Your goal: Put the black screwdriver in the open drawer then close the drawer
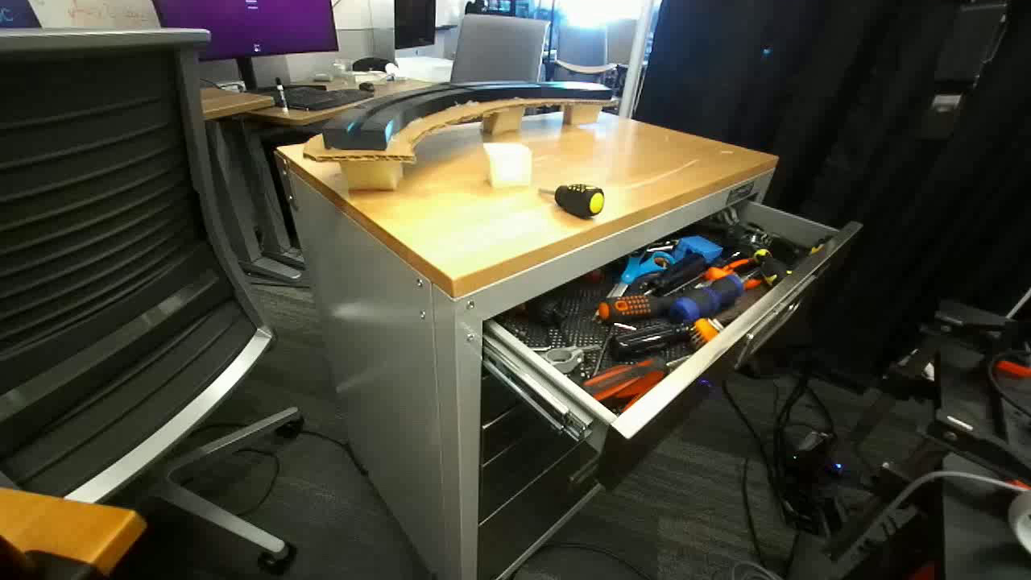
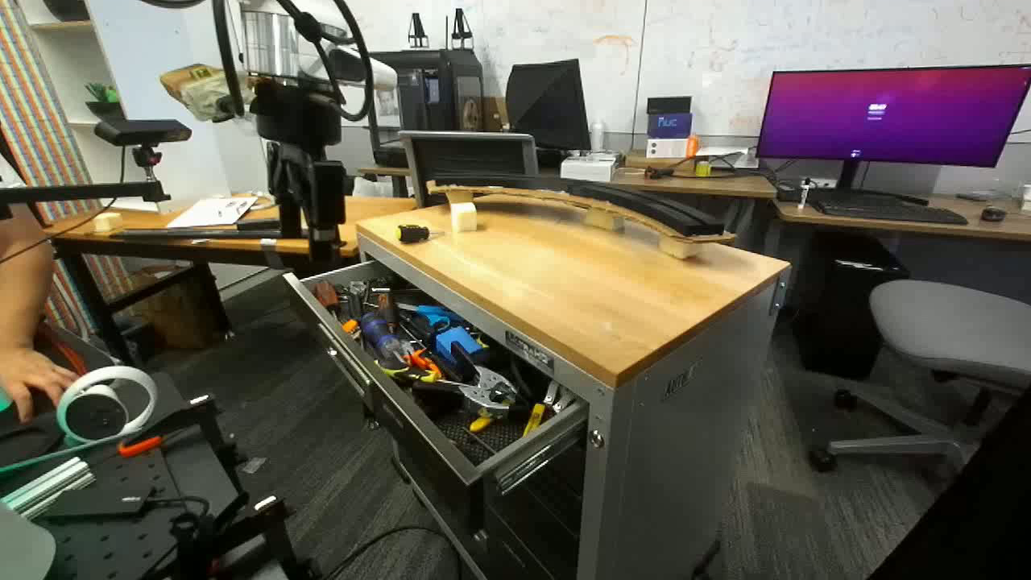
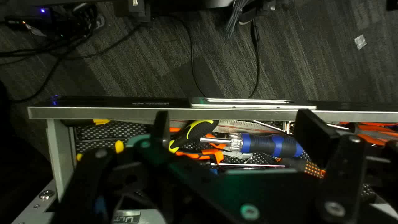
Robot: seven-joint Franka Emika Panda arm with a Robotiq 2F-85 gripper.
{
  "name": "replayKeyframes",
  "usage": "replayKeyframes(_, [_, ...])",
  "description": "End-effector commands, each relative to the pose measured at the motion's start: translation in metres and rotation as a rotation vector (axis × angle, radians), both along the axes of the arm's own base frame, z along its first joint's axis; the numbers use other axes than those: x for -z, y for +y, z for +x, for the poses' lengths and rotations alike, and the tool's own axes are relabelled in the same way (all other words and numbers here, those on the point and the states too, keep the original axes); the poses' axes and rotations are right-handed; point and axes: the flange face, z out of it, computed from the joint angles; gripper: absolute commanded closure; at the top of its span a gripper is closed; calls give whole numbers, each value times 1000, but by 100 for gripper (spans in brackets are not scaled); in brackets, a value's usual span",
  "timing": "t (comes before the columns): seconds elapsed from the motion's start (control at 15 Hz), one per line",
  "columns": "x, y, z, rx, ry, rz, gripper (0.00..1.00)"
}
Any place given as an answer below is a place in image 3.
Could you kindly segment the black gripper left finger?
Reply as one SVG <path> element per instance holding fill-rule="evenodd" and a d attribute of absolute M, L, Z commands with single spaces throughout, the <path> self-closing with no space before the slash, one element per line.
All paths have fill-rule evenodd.
<path fill-rule="evenodd" d="M 151 132 L 152 146 L 167 151 L 170 149 L 170 115 L 167 111 L 160 111 L 156 115 L 153 129 Z"/>

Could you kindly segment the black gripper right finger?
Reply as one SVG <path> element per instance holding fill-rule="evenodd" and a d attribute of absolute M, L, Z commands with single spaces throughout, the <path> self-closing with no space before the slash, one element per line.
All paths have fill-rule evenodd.
<path fill-rule="evenodd" d="M 340 135 L 310 110 L 296 114 L 294 136 L 320 168 L 326 168 Z"/>

